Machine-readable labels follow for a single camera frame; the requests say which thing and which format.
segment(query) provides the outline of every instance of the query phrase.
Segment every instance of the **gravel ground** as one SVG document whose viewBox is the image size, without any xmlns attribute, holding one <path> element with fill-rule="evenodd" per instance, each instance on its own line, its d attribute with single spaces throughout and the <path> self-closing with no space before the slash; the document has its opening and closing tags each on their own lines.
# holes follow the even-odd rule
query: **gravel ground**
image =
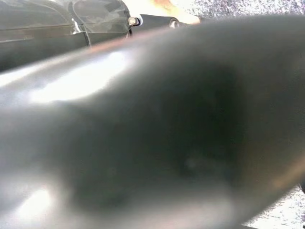
<svg viewBox="0 0 305 229">
<path fill-rule="evenodd" d="M 305 194 L 295 187 L 245 225 L 258 229 L 301 229 L 304 222 Z"/>
<path fill-rule="evenodd" d="M 172 0 L 185 11 L 208 19 L 260 14 L 305 14 L 305 0 Z M 305 195 L 298 187 L 254 217 L 246 226 L 258 229 L 301 229 Z"/>
<path fill-rule="evenodd" d="M 260 14 L 305 14 L 305 0 L 171 0 L 186 11 L 204 18 L 227 18 Z"/>
</svg>

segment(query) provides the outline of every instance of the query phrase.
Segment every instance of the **black metal pipe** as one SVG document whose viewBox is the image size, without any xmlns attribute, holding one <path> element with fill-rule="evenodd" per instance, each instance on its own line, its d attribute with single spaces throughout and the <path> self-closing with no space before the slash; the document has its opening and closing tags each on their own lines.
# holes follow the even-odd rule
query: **black metal pipe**
<svg viewBox="0 0 305 229">
<path fill-rule="evenodd" d="M 1 228 L 252 217 L 305 172 L 304 28 L 210 22 L 2 74 Z"/>
</svg>

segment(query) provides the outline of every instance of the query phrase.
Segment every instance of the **glossy metal surface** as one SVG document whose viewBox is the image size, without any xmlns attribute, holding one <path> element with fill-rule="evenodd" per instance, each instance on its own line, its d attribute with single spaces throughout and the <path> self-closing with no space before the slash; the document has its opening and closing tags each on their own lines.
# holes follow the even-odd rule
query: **glossy metal surface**
<svg viewBox="0 0 305 229">
<path fill-rule="evenodd" d="M 249 219 L 305 172 L 303 28 L 213 22 L 0 75 L 1 228 Z"/>
<path fill-rule="evenodd" d="M 120 0 L 0 0 L 0 42 L 50 37 L 48 30 L 50 36 L 126 34 L 128 18 Z"/>
</svg>

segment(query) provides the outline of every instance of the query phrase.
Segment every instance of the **motorcycle exhaust pipe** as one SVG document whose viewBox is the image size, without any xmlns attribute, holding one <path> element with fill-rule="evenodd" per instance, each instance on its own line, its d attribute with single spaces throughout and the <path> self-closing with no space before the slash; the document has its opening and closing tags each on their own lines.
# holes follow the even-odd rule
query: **motorcycle exhaust pipe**
<svg viewBox="0 0 305 229">
<path fill-rule="evenodd" d="M 254 216 L 305 173 L 304 28 L 297 16 L 209 22 L 4 73 L 1 228 Z"/>
</svg>

